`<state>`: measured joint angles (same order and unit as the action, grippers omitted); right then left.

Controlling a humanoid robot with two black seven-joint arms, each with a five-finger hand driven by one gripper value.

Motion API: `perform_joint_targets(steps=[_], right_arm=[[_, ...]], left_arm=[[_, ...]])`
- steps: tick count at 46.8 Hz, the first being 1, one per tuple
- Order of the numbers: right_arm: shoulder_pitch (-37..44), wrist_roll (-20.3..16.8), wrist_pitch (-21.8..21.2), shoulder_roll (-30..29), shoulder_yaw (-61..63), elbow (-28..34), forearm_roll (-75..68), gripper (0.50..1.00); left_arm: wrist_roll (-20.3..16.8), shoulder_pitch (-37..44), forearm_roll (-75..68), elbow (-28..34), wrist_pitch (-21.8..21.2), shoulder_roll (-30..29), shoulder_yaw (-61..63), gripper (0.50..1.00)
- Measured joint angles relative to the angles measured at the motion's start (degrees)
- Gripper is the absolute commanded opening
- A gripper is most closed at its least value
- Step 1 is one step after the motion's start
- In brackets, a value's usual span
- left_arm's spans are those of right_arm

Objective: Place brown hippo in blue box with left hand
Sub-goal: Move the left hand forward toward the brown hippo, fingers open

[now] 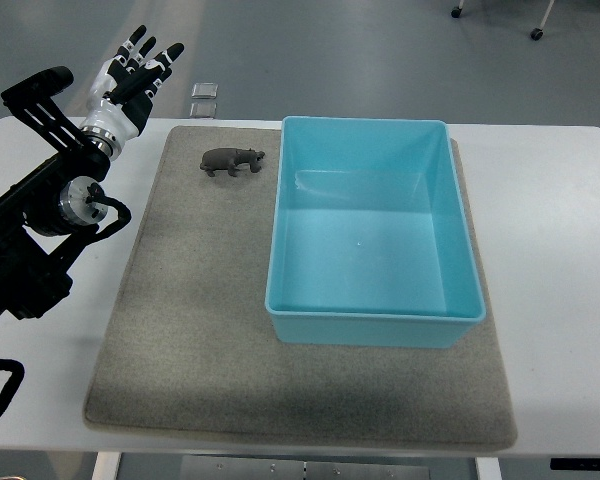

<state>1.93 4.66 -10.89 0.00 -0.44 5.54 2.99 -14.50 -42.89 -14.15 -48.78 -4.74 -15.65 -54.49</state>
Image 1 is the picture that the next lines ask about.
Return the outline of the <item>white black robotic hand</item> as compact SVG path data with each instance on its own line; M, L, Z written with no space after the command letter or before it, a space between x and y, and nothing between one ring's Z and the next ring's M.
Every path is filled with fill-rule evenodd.
M151 58L156 38L146 32L139 26L118 47L102 65L87 98L80 130L111 160L143 132L157 92L184 51L183 44L175 43Z

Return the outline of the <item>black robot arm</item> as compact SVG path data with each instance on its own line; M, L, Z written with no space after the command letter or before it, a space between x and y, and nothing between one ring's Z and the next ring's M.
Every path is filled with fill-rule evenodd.
M93 142L52 99L72 81L72 72L57 66L1 94L10 112L56 152L0 197L0 316L42 317L69 295L68 271L83 250L132 218L100 184L112 149Z

